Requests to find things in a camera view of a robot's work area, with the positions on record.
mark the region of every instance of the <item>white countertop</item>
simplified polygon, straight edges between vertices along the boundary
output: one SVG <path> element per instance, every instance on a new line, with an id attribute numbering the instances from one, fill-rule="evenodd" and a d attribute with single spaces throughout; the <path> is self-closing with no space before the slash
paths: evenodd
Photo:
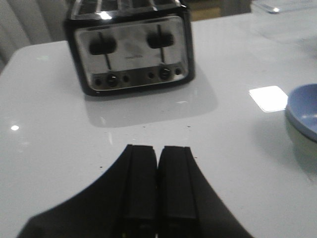
<path id="1" fill-rule="evenodd" d="M 317 83 L 317 34 L 275 41 L 252 14 L 192 26 L 196 78 L 157 91 L 92 98 L 66 42 L 16 52 L 0 76 L 0 237 L 87 187 L 127 144 L 157 158 L 164 145 L 190 146 L 255 238 L 317 236 L 317 160 L 294 148 L 284 111 L 265 113 L 249 95 Z"/>

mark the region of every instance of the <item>glossy surface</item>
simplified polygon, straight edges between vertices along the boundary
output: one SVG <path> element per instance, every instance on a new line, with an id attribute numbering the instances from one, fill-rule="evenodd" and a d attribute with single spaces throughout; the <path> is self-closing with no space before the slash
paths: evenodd
<path id="1" fill-rule="evenodd" d="M 191 83 L 114 97 L 82 93 L 66 42 L 18 51 L 0 77 L 1 235 L 84 189 L 131 143 L 157 157 L 164 145 L 190 146 L 254 237 L 315 237 L 317 165 L 293 146 L 284 111 L 264 113 L 249 90 L 288 95 L 316 82 L 317 35 L 282 44 L 253 21 L 194 22 Z"/>
<path id="2" fill-rule="evenodd" d="M 286 116 L 296 129 L 317 142 L 317 84 L 300 86 L 291 92 Z"/>

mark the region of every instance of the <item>blue bowl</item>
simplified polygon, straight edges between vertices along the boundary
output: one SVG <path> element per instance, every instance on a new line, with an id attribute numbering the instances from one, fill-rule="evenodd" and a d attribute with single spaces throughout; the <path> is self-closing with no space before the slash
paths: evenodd
<path id="1" fill-rule="evenodd" d="M 285 115 L 298 131 L 317 142 L 317 84 L 294 89 L 288 97 Z"/>

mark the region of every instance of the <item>toaster control panel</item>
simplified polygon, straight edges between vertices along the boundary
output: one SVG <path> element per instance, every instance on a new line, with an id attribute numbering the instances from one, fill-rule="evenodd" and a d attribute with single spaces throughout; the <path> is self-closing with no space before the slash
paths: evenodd
<path id="1" fill-rule="evenodd" d="M 162 84 L 188 75 L 186 38 L 179 16 L 79 28 L 74 36 L 93 90 Z"/>

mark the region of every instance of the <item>stainless steel toaster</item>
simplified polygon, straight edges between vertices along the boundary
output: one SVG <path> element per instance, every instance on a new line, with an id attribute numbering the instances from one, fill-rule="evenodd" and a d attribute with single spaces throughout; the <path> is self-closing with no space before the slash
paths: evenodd
<path id="1" fill-rule="evenodd" d="M 88 95 L 194 77 L 190 12 L 180 0 L 76 0 L 64 28 Z"/>

